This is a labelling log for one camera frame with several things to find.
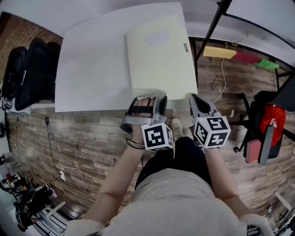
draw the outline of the power strip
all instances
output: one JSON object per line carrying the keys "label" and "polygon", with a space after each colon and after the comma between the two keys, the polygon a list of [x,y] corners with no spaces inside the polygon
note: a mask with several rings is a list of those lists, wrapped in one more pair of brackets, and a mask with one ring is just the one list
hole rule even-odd
{"label": "power strip", "polygon": [[63,171],[60,171],[60,178],[65,182],[65,173]]}

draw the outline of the chair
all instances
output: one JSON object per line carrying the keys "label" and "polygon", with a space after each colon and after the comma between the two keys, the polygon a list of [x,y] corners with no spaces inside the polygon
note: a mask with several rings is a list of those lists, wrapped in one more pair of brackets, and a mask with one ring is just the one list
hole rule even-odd
{"label": "chair", "polygon": [[[244,93],[238,94],[239,99],[243,99],[248,120],[244,120],[244,116],[240,115],[240,122],[229,122],[230,125],[243,125],[247,129],[247,133],[240,147],[234,147],[235,153],[241,152],[244,146],[254,140],[258,139],[261,142],[258,163],[265,165],[268,159],[276,158],[279,154],[283,134],[295,142],[295,135],[290,131],[283,129],[279,142],[271,147],[271,142],[274,133],[272,125],[267,126],[265,133],[259,130],[261,119],[265,112],[266,105],[276,105],[286,111],[295,111],[295,73],[293,73],[288,80],[282,85],[277,92],[260,91],[254,96],[254,100],[249,106]],[[244,148],[243,156],[246,157],[247,148]]]}

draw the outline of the bracelet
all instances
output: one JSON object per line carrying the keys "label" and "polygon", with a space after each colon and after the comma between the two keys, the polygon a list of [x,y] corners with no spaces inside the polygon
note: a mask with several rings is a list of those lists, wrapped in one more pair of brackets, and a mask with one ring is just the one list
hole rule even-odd
{"label": "bracelet", "polygon": [[127,143],[130,147],[132,147],[132,148],[134,148],[134,149],[141,149],[141,150],[145,149],[145,146],[144,146],[144,145],[141,145],[141,144],[139,144],[139,143],[136,143],[136,142],[132,141],[132,140],[129,139],[129,138],[126,138],[126,143]]}
{"label": "bracelet", "polygon": [[219,147],[213,147],[213,148],[204,148],[205,150],[219,150]]}

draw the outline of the wooden floor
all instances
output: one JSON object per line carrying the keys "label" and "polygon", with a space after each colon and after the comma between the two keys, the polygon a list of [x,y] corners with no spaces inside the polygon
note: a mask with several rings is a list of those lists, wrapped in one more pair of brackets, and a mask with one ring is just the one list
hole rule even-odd
{"label": "wooden floor", "polygon": [[[253,96],[261,90],[276,91],[273,71],[228,59],[224,60],[223,68],[227,86],[215,104],[229,121],[238,121],[240,113],[246,114],[244,104],[237,98],[237,93],[244,92],[251,102]],[[199,95],[210,100],[216,99],[224,85],[221,59],[201,57],[198,61],[198,75]],[[280,83],[282,84],[285,79],[280,79]],[[235,115],[230,118],[232,109],[235,110]],[[126,148],[127,135],[119,127],[124,111],[61,113],[55,113],[54,109],[34,111],[49,117],[49,131],[54,134],[54,140],[50,141],[52,155],[58,170],[65,166],[77,167],[103,180]],[[188,110],[168,110],[167,117],[168,122],[172,117],[180,118],[186,129],[192,124]],[[28,178],[33,177],[35,182],[40,184],[49,184],[58,178],[59,175],[51,159],[44,116],[36,113],[8,114],[7,120],[10,147],[15,158],[22,162],[22,174]],[[294,122],[295,115],[288,114],[285,127],[295,132]],[[295,180],[294,143],[284,137],[278,158],[269,160],[265,166],[258,165],[257,162],[247,164],[242,153],[233,152],[233,147],[241,143],[244,135],[243,127],[233,127],[226,146],[221,149],[224,159],[235,176],[241,198],[246,205],[257,214],[267,213],[267,207],[272,205],[278,219],[278,214],[284,208],[276,200],[274,192],[284,191],[289,194],[290,201],[295,200],[294,195],[288,191],[288,185]],[[145,162],[150,157],[151,154],[146,154]],[[132,186],[135,185],[141,169],[139,164],[131,182]],[[67,207],[73,212],[77,214],[85,212],[94,202],[92,198],[98,193],[101,182],[72,169],[65,169],[65,178],[67,182],[75,184],[90,197],[75,186],[56,180],[51,184],[59,199],[65,200]],[[128,204],[133,191],[132,188],[128,190],[122,207]],[[273,213],[267,214],[267,217],[274,226]]]}

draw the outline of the white cable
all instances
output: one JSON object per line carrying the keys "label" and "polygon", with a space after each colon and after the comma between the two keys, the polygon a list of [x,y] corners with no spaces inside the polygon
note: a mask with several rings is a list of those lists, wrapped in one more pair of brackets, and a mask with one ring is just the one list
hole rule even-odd
{"label": "white cable", "polygon": [[[239,41],[241,41],[241,40],[247,38],[248,36],[249,36],[249,33],[246,33],[246,36],[245,36],[245,37],[243,37],[242,39],[240,39],[240,40],[238,40],[237,42],[234,42],[234,43],[238,43]],[[224,58],[222,59],[222,62],[221,62],[221,70],[222,70],[222,76],[223,76],[223,80],[224,80],[224,87],[223,87],[223,90],[221,91],[221,93],[219,94],[219,96],[217,97],[217,99],[215,99],[212,103],[216,102],[216,101],[220,98],[221,94],[222,94],[222,93],[224,92],[224,90],[225,90],[226,81],[225,81],[224,71],[223,71],[223,67],[222,67],[222,65],[223,65],[223,61],[224,61]]]}
{"label": "white cable", "polygon": [[89,177],[91,177],[91,178],[93,178],[93,179],[96,179],[96,180],[99,181],[99,182],[104,182],[104,180],[97,179],[97,178],[95,178],[95,177],[93,177],[93,176],[91,176],[91,175],[89,175],[89,174],[83,172],[83,171],[80,170],[79,168],[74,168],[74,167],[65,166],[64,168],[61,169],[61,171],[63,171],[65,168],[69,168],[69,169],[73,169],[73,170],[79,170],[79,171],[81,171],[83,174],[85,174],[85,175],[87,175],[87,176],[89,176]]}
{"label": "white cable", "polygon": [[221,70],[222,70],[222,76],[223,76],[223,80],[224,80],[224,87],[223,87],[223,90],[221,91],[221,93],[219,94],[219,96],[217,97],[217,99],[215,99],[212,103],[216,102],[218,100],[218,98],[220,98],[220,96],[222,95],[222,93],[224,92],[225,90],[225,87],[226,87],[226,81],[225,81],[225,77],[224,77],[224,71],[223,71],[223,61],[224,61],[224,58],[222,58],[222,62],[221,62]]}

